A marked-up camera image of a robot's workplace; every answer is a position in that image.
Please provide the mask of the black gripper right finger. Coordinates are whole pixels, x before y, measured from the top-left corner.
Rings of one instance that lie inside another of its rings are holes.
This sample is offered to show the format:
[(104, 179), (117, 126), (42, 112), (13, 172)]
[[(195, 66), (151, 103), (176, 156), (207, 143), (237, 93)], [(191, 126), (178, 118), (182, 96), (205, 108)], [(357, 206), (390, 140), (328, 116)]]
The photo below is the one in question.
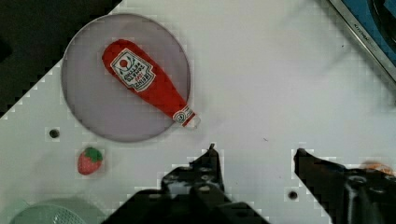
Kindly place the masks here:
[(332, 224), (396, 224), (396, 181), (375, 169), (348, 169), (299, 148), (294, 173)]

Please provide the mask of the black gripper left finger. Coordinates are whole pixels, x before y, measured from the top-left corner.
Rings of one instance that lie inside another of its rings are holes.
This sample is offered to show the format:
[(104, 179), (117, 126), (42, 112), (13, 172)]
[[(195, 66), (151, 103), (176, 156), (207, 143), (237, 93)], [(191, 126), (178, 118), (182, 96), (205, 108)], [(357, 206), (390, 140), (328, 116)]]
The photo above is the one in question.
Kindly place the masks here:
[(161, 180), (159, 189), (138, 191), (102, 224), (269, 224), (247, 203), (226, 194), (219, 153), (210, 147)]

